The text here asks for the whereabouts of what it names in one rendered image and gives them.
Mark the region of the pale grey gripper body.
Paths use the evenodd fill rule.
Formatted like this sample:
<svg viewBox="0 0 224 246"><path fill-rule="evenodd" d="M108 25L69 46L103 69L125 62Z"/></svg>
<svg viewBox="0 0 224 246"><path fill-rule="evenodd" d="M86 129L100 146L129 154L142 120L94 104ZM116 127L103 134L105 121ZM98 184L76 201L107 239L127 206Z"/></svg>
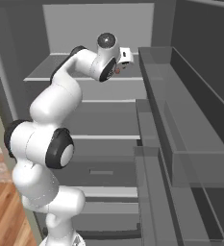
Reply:
<svg viewBox="0 0 224 246"><path fill-rule="evenodd" d="M134 63L130 62L130 61L124 61L124 62L120 62L117 64L117 68L119 69L127 69L128 67L133 66Z"/></svg>

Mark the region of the grey fridge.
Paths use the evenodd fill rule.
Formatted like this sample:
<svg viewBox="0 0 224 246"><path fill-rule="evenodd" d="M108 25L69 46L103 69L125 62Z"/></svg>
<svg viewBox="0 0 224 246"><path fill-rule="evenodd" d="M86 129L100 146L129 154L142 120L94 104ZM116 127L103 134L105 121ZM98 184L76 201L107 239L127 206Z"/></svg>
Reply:
<svg viewBox="0 0 224 246"><path fill-rule="evenodd" d="M4 143L4 133L15 120L30 120L30 106L49 82L24 79L51 53L67 53L77 46L97 51L97 38L111 33L121 47L138 53L151 41L144 39L153 26L155 6L98 0L0 0L0 145L12 173L16 165ZM69 162L126 162L135 166L134 149L159 149L154 117L142 77L115 78L100 83L77 71L71 74L83 100L136 99L135 103L80 103L62 123L72 135L140 135L138 140L73 139ZM139 197L86 197L86 202L138 203ZM46 215L24 208L38 245L48 235ZM84 239L86 246L143 246L141 238Z"/></svg>

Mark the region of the grey fridge door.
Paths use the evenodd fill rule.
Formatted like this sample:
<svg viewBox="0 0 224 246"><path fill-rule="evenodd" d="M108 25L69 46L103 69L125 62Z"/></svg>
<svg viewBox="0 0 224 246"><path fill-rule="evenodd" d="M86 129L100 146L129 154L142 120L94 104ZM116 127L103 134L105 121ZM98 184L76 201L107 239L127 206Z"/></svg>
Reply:
<svg viewBox="0 0 224 246"><path fill-rule="evenodd" d="M224 2L158 0L148 47L177 50L224 102ZM159 151L164 161L161 143ZM169 178L165 161L164 169ZM224 233L224 187L197 187L206 189Z"/></svg>

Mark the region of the grey fridge drawer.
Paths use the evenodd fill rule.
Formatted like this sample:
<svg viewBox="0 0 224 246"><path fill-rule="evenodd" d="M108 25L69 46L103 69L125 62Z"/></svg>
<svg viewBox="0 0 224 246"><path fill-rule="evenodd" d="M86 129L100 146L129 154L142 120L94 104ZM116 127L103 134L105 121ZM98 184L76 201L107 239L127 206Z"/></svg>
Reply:
<svg viewBox="0 0 224 246"><path fill-rule="evenodd" d="M111 170L113 175L90 175L89 170ZM61 185L81 189L87 197L136 198L137 176L132 161L72 162L54 170Z"/></svg>
<svg viewBox="0 0 224 246"><path fill-rule="evenodd" d="M138 203L87 202L71 221L83 239L141 238Z"/></svg>

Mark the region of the clear grey door bin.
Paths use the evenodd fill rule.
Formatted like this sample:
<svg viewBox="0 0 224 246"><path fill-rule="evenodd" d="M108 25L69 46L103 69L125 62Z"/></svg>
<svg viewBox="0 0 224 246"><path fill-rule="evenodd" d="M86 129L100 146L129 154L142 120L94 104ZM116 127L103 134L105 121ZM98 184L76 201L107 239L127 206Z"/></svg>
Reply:
<svg viewBox="0 0 224 246"><path fill-rule="evenodd" d="M172 47L138 60L171 183L224 187L224 102Z"/></svg>
<svg viewBox="0 0 224 246"><path fill-rule="evenodd" d="M143 246L224 246L203 187L173 187L157 148L134 149Z"/></svg>

